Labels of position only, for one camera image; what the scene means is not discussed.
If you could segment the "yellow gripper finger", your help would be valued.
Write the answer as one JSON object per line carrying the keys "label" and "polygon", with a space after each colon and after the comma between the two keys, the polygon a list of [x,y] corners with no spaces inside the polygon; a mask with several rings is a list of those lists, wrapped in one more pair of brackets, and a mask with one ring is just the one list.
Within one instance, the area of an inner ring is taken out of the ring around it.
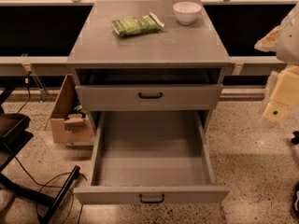
{"label": "yellow gripper finger", "polygon": [[278,26],[272,29],[266,36],[256,42],[254,48],[262,52],[275,52],[277,50],[278,31]]}
{"label": "yellow gripper finger", "polygon": [[299,104],[299,66],[288,65],[280,73],[273,71],[267,80],[262,121],[278,124]]}

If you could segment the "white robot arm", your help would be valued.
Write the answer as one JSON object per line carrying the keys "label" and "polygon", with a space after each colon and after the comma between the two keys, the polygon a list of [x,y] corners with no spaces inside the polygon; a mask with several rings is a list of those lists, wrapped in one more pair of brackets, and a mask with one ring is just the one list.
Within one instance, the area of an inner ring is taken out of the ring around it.
{"label": "white robot arm", "polygon": [[280,73],[271,73],[263,100],[263,123],[276,125],[299,104],[299,3],[254,48],[274,51],[277,59],[287,64]]}

